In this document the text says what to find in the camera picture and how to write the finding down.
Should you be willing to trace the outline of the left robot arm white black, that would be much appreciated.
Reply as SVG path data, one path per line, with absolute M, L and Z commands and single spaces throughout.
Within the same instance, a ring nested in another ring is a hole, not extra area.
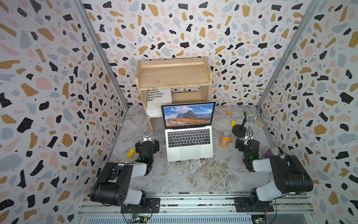
M 108 162 L 90 192 L 90 200 L 105 206 L 134 206 L 142 211 L 148 203 L 145 191 L 130 189 L 131 179 L 143 177 L 153 168 L 153 155 L 159 151 L 157 140 L 144 140 L 135 144 L 139 157 L 135 162 Z

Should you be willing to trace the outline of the silver laptop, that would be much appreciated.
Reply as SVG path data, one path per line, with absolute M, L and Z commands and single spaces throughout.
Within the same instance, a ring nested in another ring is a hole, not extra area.
M 163 105 L 167 160 L 213 157 L 215 102 Z

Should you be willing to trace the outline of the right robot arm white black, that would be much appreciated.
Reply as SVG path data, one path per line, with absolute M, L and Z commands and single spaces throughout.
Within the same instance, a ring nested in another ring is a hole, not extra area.
M 313 180 L 295 155 L 274 155 L 259 158 L 259 141 L 237 139 L 235 148 L 243 152 L 242 161 L 249 172 L 271 173 L 273 181 L 251 190 L 247 201 L 241 204 L 259 210 L 288 194 L 313 190 Z

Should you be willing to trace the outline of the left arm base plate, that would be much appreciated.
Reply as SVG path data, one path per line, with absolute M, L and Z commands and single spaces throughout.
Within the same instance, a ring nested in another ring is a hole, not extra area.
M 139 204 L 122 205 L 121 213 L 123 213 L 123 214 L 132 214 L 132 213 L 156 214 L 156 213 L 159 213 L 159 209 L 160 209 L 160 198 L 159 197 L 150 197 L 150 198 L 141 200 L 141 202 Z

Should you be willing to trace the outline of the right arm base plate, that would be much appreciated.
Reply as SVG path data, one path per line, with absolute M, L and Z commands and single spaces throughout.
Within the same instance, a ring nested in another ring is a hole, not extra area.
M 236 212 L 273 212 L 272 202 L 257 201 L 249 197 L 235 197 Z

